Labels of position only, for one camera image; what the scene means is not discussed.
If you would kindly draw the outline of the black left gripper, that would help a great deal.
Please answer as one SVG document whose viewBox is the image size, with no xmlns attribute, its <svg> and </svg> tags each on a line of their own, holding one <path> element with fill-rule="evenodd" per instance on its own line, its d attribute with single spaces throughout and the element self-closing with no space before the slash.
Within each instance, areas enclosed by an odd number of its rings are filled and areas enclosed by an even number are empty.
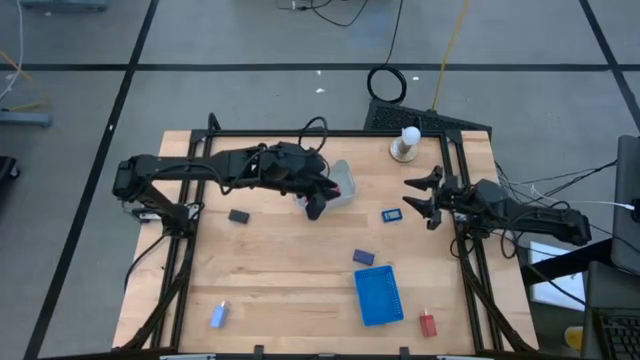
<svg viewBox="0 0 640 360">
<path fill-rule="evenodd" d="M 334 182 L 321 172 L 326 161 L 315 149 L 279 142 L 269 146 L 259 156 L 259 186 L 261 188 L 309 196 L 305 212 L 309 220 L 317 220 L 326 207 L 326 195 L 334 192 Z"/>
</svg>

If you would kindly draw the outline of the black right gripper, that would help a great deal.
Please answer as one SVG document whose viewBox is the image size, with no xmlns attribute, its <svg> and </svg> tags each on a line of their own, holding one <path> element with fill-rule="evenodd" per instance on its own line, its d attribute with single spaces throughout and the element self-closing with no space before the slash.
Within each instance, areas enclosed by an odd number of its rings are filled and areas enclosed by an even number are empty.
<svg viewBox="0 0 640 360">
<path fill-rule="evenodd" d="M 429 200 L 402 197 L 402 200 L 423 218 L 428 218 L 428 230 L 436 230 L 439 227 L 442 222 L 442 210 L 461 210 L 463 206 L 457 203 L 465 202 L 470 195 L 470 186 L 464 184 L 461 176 L 445 175 L 444 169 L 439 165 L 436 165 L 426 177 L 407 179 L 404 184 L 422 191 L 432 190 Z"/>
</svg>

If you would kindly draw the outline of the red wall charger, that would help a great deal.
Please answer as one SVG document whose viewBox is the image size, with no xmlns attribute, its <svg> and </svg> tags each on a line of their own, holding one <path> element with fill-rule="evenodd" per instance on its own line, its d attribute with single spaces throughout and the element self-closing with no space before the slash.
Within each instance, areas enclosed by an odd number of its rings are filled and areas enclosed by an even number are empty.
<svg viewBox="0 0 640 360">
<path fill-rule="evenodd" d="M 434 316 L 424 309 L 419 317 L 422 336 L 425 338 L 436 337 L 437 327 Z"/>
</svg>

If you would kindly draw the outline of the light blue small bottle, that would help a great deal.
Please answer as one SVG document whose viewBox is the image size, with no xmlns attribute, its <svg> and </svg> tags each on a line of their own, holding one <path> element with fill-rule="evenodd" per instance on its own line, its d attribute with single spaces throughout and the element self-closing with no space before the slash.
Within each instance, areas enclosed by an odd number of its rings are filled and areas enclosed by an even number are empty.
<svg viewBox="0 0 640 360">
<path fill-rule="evenodd" d="M 213 311 L 210 326 L 213 328 L 223 328 L 226 323 L 228 307 L 225 301 L 218 304 Z"/>
</svg>

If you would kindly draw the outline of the white translucent plastic bin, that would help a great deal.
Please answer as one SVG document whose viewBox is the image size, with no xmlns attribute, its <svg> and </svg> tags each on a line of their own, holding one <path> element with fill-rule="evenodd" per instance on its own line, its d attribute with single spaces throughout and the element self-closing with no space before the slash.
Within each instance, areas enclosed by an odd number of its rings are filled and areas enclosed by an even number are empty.
<svg viewBox="0 0 640 360">
<path fill-rule="evenodd" d="M 337 160 L 329 167 L 325 167 L 321 175 L 333 181 L 335 187 L 339 186 L 341 190 L 340 196 L 326 201 L 326 211 L 349 205 L 356 198 L 356 183 L 346 160 Z"/>
</svg>

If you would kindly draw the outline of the white bulb lamp, wooden base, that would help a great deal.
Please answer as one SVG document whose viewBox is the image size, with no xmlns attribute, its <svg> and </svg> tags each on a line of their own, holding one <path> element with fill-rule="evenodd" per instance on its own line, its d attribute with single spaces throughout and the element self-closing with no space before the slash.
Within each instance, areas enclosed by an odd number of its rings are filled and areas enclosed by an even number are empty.
<svg viewBox="0 0 640 360">
<path fill-rule="evenodd" d="M 396 137 L 390 145 L 391 157 L 401 163 L 413 161 L 418 155 L 418 144 L 421 137 L 421 132 L 417 127 L 403 128 L 401 135 Z"/>
</svg>

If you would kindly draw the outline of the black perforated metal panel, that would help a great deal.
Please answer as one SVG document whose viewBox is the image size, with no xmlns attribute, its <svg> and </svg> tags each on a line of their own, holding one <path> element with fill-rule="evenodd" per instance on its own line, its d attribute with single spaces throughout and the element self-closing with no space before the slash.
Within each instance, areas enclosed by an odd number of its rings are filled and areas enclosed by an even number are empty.
<svg viewBox="0 0 640 360">
<path fill-rule="evenodd" d="M 431 110 L 416 110 L 378 100 L 372 100 L 369 103 L 364 125 L 365 130 L 398 130 L 409 126 L 424 131 L 457 129 L 460 131 L 485 131 L 488 135 L 492 134 L 490 126 L 439 115 Z"/>
</svg>

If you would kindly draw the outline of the blue plastic slotted basket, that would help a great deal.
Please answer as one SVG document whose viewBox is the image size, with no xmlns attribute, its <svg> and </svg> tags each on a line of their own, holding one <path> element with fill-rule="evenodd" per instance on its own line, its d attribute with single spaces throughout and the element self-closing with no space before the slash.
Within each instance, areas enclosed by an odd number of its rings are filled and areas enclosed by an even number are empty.
<svg viewBox="0 0 640 360">
<path fill-rule="evenodd" d="M 354 272 L 363 324 L 367 327 L 402 321 L 404 311 L 393 267 L 384 265 Z"/>
</svg>

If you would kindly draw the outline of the white paper sheet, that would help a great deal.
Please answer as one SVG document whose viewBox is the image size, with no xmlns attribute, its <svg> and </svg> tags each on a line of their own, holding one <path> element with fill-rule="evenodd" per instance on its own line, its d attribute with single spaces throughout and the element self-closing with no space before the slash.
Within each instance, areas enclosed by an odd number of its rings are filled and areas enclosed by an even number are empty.
<svg viewBox="0 0 640 360">
<path fill-rule="evenodd" d="M 531 242 L 529 248 L 529 260 L 531 263 L 541 262 L 568 253 L 568 250 L 536 242 Z M 566 275 L 554 279 L 553 282 L 562 290 L 577 298 L 577 300 L 566 296 L 548 282 L 532 285 L 530 299 L 546 305 L 576 311 L 584 310 L 585 290 L 583 275 L 581 273 Z"/>
</svg>

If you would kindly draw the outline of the grey laptop lid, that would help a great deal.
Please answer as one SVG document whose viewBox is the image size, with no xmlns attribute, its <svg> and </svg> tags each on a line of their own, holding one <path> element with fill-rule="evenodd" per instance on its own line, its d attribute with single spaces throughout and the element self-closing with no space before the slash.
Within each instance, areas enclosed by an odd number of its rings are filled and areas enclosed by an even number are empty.
<svg viewBox="0 0 640 360">
<path fill-rule="evenodd" d="M 640 275 L 640 137 L 618 139 L 615 202 L 611 258 L 617 267 Z"/>
</svg>

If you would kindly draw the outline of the black laptop keyboard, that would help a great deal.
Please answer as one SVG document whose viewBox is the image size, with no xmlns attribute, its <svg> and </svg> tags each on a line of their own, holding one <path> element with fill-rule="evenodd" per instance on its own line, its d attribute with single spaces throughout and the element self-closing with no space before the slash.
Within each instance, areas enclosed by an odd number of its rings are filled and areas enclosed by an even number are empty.
<svg viewBox="0 0 640 360">
<path fill-rule="evenodd" d="M 591 262 L 581 357 L 640 360 L 640 277 Z"/>
</svg>

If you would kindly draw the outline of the black aluminium table frame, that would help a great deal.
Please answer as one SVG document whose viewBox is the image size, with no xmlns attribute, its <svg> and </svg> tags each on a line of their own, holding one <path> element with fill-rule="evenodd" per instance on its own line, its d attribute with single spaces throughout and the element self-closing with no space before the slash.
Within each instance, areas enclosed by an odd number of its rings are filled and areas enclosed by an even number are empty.
<svg viewBox="0 0 640 360">
<path fill-rule="evenodd" d="M 160 218 L 145 225 L 137 253 L 146 256 L 129 274 L 114 344 L 120 351 L 162 348 L 167 353 L 228 355 L 473 355 L 537 341 L 520 268 L 503 258 L 491 236 L 468 251 L 453 214 L 436 230 L 402 200 L 415 190 L 407 179 L 436 165 L 465 184 L 495 180 L 489 139 L 426 134 L 417 158 L 392 159 L 392 134 L 358 135 L 307 126 L 299 131 L 242 136 L 218 130 L 169 132 L 156 157 L 208 158 L 220 151 L 296 143 L 319 151 L 326 167 L 346 160 L 356 198 L 315 220 L 306 200 L 263 188 L 221 193 L 214 181 L 155 180 L 171 202 L 188 208 L 189 237 L 167 234 Z M 403 219 L 384 223 L 381 212 L 399 208 Z M 228 219 L 250 214 L 247 224 Z M 355 249 L 375 255 L 372 266 L 352 260 Z M 391 265 L 402 321 L 363 324 L 354 272 Z M 214 308 L 227 303 L 223 328 L 210 326 Z M 422 336 L 427 309 L 437 336 Z"/>
</svg>

